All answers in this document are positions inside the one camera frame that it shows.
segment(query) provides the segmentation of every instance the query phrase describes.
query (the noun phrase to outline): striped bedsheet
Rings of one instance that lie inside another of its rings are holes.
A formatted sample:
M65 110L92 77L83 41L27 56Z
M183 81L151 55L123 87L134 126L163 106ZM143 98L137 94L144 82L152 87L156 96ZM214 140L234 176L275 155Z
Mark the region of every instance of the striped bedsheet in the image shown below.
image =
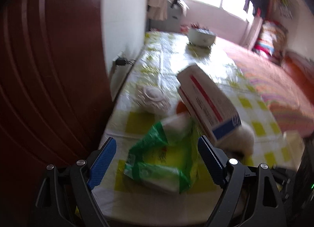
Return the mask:
M314 106L281 67L224 39L217 38L216 44L250 80L282 132L298 130L306 137L314 131Z

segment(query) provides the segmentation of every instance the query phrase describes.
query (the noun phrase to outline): yellow and white tablecloth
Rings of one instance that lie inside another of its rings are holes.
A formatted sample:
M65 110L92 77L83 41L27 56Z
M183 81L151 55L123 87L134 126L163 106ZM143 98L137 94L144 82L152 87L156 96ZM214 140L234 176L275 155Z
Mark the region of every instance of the yellow and white tablecloth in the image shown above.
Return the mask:
M108 137L117 141L114 156L101 184L92 193L103 215L109 219L146 226L185 226L206 222L221 194L200 160L199 180L180 195L169 195L135 183L123 174L128 150L149 128L165 116L143 112L134 103L136 85L160 87L171 99L175 113L180 99L176 74L197 63L230 98L242 121L255 131L254 154L242 163L293 166L288 145L261 97L244 78L233 60L218 46L211 50L188 44L184 35L151 32L145 50L134 65L119 96L99 147Z

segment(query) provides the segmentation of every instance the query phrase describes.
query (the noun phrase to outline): red stripe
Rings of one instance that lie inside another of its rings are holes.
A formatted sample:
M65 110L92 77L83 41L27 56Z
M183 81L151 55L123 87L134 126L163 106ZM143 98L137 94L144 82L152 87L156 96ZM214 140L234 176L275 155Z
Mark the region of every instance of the red stripe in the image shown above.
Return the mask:
M192 103L190 102L189 98L187 97L187 95L184 93L184 91L182 90L181 86L179 87L179 90L182 92L183 96L186 98L187 102L189 103L189 105L191 106L191 108L193 109L198 121L200 122L201 126L203 127L203 130L205 132L208 132L208 130L206 129L205 124L202 122L202 119L199 117L196 109L194 108L194 106L192 105Z
M201 94L203 95L203 97L205 98L205 100L207 101L209 106L211 107L211 109L213 110L218 121L222 122L222 117L221 117L220 113L218 112L217 108L214 106L213 102L210 100L210 98L208 97L208 95L204 91L203 87L199 84L199 82L196 80L196 78L193 75L191 75L190 78L193 81L193 83L196 85L197 89L199 89L199 91L201 92Z

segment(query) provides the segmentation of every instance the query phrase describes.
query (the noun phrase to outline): blue textured grip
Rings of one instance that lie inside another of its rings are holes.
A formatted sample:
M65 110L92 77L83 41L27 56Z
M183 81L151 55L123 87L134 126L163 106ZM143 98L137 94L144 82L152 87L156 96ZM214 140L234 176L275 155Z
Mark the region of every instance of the blue textured grip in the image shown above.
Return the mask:
M92 190L95 186L100 185L113 157L117 151L117 143L114 139L110 139L93 163L89 171L89 180L87 186Z
M198 139L197 148L214 183L220 187L224 186L226 183L224 168L202 137Z

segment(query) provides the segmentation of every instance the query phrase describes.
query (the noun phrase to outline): brown wooden door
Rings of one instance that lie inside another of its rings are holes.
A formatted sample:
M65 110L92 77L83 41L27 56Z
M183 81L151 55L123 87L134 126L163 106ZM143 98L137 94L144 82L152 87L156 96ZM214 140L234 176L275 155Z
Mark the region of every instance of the brown wooden door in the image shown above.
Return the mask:
M100 0L8 0L0 17L1 208L25 224L46 165L86 158L112 107Z

